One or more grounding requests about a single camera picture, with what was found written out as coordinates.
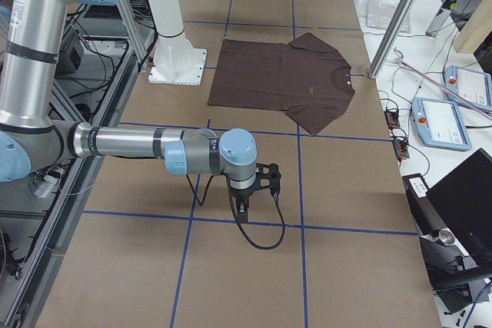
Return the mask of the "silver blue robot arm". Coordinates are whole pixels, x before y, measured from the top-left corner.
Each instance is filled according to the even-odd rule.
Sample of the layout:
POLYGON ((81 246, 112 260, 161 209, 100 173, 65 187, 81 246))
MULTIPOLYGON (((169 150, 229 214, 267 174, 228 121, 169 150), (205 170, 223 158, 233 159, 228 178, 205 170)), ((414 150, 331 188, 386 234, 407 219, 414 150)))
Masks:
POLYGON ((162 159, 171 174, 225 176, 234 219, 248 219, 259 180, 253 136, 235 128, 213 131, 121 129, 54 121, 48 115, 68 7, 118 0, 13 0, 1 76, 1 179, 68 158, 123 156, 162 159))

